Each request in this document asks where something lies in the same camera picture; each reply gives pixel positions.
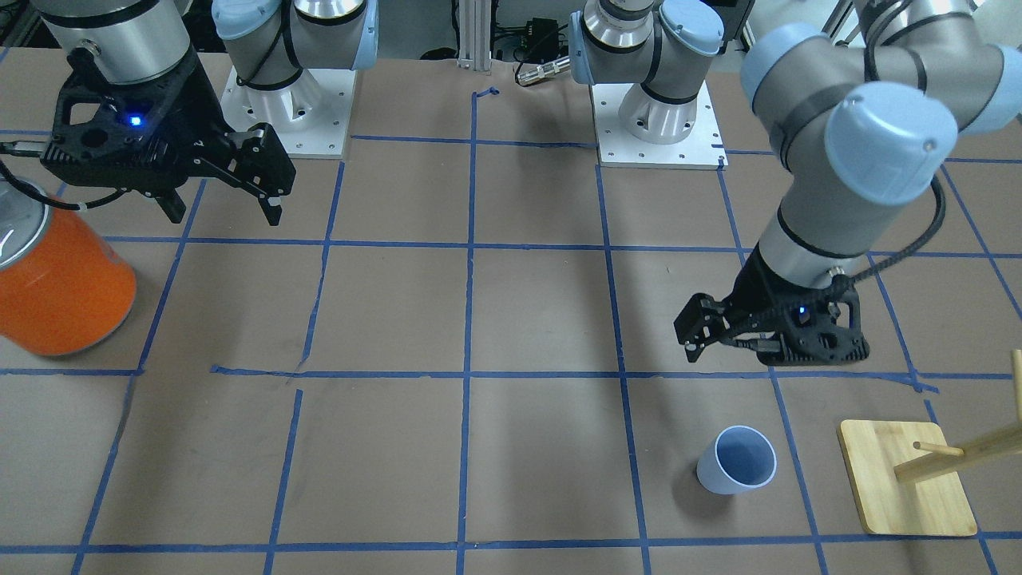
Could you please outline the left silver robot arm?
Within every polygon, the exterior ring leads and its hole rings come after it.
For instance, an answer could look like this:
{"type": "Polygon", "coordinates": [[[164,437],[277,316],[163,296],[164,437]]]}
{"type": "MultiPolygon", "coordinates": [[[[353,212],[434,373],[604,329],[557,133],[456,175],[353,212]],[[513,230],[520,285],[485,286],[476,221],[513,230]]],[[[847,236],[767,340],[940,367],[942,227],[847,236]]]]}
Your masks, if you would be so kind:
{"type": "Polygon", "coordinates": [[[869,356],[855,285],[941,228],[936,172],[960,135],[1020,113],[1020,49],[985,42],[966,1],[858,1],[860,50],[779,26],[740,70],[794,178],[725,299],[697,292],[673,330],[690,363],[713,343],[766,365],[869,356]]]}

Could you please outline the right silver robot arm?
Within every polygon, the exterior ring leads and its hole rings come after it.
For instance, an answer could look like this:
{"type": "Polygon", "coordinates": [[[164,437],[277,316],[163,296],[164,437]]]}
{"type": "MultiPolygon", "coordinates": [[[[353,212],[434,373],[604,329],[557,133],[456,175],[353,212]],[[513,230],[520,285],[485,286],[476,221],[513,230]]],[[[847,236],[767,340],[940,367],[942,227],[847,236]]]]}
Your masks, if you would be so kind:
{"type": "Polygon", "coordinates": [[[229,124],[172,1],[36,1],[72,73],[56,98],[40,162],[74,186],[156,201],[174,223],[188,179],[218,179],[256,197],[271,226],[295,184],[280,134],[327,123],[315,69],[372,68],[376,1],[215,1],[216,36],[253,114],[229,124]]]}

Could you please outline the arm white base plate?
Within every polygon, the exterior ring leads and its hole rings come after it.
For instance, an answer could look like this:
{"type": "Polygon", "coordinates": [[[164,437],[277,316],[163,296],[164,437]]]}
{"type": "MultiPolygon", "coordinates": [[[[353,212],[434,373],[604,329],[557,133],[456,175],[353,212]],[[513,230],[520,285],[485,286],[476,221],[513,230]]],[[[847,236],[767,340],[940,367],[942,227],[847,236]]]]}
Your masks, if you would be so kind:
{"type": "Polygon", "coordinates": [[[639,84],[591,87],[603,167],[716,170],[729,164],[718,119],[704,81],[693,101],[673,105],[639,84]]]}
{"type": "Polygon", "coordinates": [[[236,131],[271,124],[292,159],[340,159],[357,80],[357,70],[311,69],[289,86],[263,91],[238,85],[231,69],[220,108],[236,131]]]}

